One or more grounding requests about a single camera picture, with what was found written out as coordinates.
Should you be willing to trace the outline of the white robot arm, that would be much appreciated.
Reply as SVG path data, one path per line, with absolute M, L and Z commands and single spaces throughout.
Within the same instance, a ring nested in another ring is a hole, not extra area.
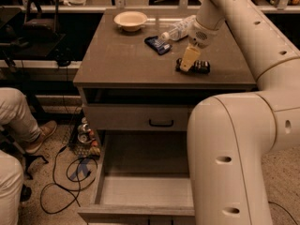
M 209 97 L 187 124 L 196 225 L 273 225 L 262 157 L 300 142 L 298 49 L 251 0 L 203 0 L 188 31 L 181 70 L 227 24 L 257 91 Z

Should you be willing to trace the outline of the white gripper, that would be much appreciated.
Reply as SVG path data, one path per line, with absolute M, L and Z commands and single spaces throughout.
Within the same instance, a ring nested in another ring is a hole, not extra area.
M 200 57 L 201 51 L 208 47 L 217 36 L 217 30 L 205 28 L 194 19 L 188 27 L 188 45 L 180 65 L 182 71 L 188 72 L 194 62 Z

